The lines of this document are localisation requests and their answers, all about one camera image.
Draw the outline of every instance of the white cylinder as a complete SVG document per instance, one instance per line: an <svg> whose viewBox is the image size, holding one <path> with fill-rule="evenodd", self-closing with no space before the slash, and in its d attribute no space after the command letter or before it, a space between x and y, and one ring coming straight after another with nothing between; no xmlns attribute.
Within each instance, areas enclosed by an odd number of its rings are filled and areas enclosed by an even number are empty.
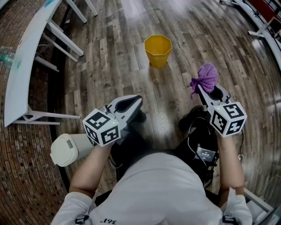
<svg viewBox="0 0 281 225"><path fill-rule="evenodd" d="M65 167L90 154L93 145L86 134L62 134L51 146L51 158L54 164Z"/></svg>

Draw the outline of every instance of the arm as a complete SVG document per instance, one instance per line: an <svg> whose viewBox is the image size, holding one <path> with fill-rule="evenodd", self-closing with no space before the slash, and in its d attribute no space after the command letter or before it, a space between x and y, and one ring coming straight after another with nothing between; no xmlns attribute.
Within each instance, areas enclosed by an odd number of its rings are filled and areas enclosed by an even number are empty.
<svg viewBox="0 0 281 225"><path fill-rule="evenodd" d="M70 192L80 192L93 198L100 182L104 165L108 159L112 144L95 146L93 151L73 175Z"/></svg>
<svg viewBox="0 0 281 225"><path fill-rule="evenodd" d="M229 188L235 189L236 195L244 194L244 171L239 162L235 143L231 136L221 137L217 133L220 158L221 207L228 198Z"/></svg>

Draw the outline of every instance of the white shirt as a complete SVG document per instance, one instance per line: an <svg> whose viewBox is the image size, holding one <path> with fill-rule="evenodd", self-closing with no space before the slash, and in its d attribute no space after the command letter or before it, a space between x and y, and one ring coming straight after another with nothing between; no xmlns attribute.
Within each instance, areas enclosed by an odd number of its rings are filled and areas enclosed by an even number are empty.
<svg viewBox="0 0 281 225"><path fill-rule="evenodd" d="M236 196L232 202L229 216L251 225L244 196ZM91 205L90 197L69 193L52 225L72 225L88 213L86 224L94 225L217 225L223 216L206 197L199 176L182 160L165 153L139 160L101 205L93 210Z"/></svg>

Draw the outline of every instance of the red object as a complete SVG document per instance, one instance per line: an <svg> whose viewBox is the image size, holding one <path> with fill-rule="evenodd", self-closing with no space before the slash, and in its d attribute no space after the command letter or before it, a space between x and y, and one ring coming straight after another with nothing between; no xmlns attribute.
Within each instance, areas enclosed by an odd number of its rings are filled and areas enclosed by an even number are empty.
<svg viewBox="0 0 281 225"><path fill-rule="evenodd" d="M248 0L248 2L255 7L268 23L273 17L280 21L273 9L264 0Z"/></svg>

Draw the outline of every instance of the yellow bucket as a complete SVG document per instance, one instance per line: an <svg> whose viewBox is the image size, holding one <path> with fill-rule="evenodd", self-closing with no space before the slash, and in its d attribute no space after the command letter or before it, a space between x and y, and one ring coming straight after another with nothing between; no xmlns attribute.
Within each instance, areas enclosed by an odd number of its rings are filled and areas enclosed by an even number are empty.
<svg viewBox="0 0 281 225"><path fill-rule="evenodd" d="M151 35L144 41L144 49L151 65L159 68L166 64L172 43L164 35Z"/></svg>

